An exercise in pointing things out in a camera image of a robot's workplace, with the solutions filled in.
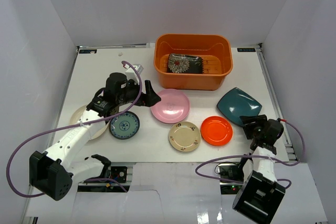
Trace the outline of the pink round plate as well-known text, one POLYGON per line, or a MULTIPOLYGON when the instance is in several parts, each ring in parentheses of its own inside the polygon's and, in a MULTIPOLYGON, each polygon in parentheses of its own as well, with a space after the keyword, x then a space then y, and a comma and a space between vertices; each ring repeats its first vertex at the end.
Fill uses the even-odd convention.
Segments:
POLYGON ((152 115, 157 120, 167 124, 175 124, 188 116, 190 101, 181 90, 163 89, 157 94, 161 101, 151 107, 152 115))

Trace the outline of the teal square plate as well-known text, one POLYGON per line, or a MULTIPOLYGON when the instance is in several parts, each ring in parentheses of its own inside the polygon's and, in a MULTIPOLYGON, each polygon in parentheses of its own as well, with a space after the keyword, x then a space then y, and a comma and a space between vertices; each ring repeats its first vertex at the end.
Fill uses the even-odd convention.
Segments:
POLYGON ((218 111, 236 125, 244 126, 241 116, 257 116, 262 105, 245 91, 235 87, 228 91, 216 105, 218 111))

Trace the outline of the black square floral plate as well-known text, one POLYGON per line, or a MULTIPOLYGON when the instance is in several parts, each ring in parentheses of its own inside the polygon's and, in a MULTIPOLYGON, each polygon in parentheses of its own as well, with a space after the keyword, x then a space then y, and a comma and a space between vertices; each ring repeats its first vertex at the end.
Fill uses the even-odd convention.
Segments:
POLYGON ((168 73, 202 74, 203 59, 199 56, 169 54, 167 71, 168 73))

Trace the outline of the cream white round plate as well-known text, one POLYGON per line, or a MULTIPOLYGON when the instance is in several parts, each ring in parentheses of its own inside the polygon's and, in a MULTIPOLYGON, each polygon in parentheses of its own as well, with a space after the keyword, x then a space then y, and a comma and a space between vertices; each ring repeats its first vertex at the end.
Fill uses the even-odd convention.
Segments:
MULTIPOLYGON (((78 108, 72 115, 72 117, 70 118, 69 124, 73 125, 76 124, 78 122, 78 120, 81 118, 83 112, 86 110, 86 106, 82 106, 80 108, 78 108)), ((90 140, 94 140, 96 138, 98 138, 99 136, 101 136, 106 129, 108 128, 108 125, 106 124, 102 129, 100 129, 98 132, 96 132, 92 138, 90 140)))

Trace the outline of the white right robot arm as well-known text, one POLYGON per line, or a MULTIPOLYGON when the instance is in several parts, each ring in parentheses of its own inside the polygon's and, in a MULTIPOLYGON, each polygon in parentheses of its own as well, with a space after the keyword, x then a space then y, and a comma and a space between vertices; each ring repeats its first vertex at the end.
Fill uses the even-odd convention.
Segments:
POLYGON ((255 223, 271 223, 286 189, 275 176, 275 142, 284 132, 279 120, 265 115, 241 116, 246 138, 251 140, 251 153, 245 155, 237 168, 244 181, 237 193, 233 209, 255 223))

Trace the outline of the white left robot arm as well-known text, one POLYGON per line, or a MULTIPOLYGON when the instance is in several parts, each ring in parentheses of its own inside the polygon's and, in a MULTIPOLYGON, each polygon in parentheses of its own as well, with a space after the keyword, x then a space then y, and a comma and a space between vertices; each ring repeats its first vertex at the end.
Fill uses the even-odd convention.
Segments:
POLYGON ((94 135, 119 113, 119 107, 132 103, 152 107, 161 98, 145 81, 145 92, 133 79, 123 73, 112 73, 105 87, 99 89, 78 120, 78 127, 70 129, 57 143, 43 153, 35 151, 29 158, 29 181, 32 186, 55 201, 65 197, 73 183, 87 179, 107 181, 111 176, 111 161, 94 154, 79 163, 73 160, 94 135))

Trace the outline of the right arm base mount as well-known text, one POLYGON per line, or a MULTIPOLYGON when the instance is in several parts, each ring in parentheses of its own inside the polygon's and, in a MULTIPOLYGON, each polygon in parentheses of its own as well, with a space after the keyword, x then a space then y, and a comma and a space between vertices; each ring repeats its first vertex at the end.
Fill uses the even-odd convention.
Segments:
POLYGON ((222 179, 234 180, 242 183, 244 180, 244 174, 237 162, 223 162, 218 164, 215 169, 215 173, 222 179))

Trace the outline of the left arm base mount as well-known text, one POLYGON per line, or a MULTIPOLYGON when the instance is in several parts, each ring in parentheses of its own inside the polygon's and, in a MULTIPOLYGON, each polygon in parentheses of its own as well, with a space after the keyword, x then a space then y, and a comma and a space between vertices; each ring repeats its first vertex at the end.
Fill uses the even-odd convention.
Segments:
POLYGON ((112 165, 109 168, 104 168, 102 172, 94 176, 97 180, 89 181, 86 179, 84 182, 80 182, 80 186, 100 186, 100 187, 111 187, 117 186, 115 182, 108 179, 114 179, 120 184, 124 185, 128 181, 128 171, 129 168, 125 165, 112 165))

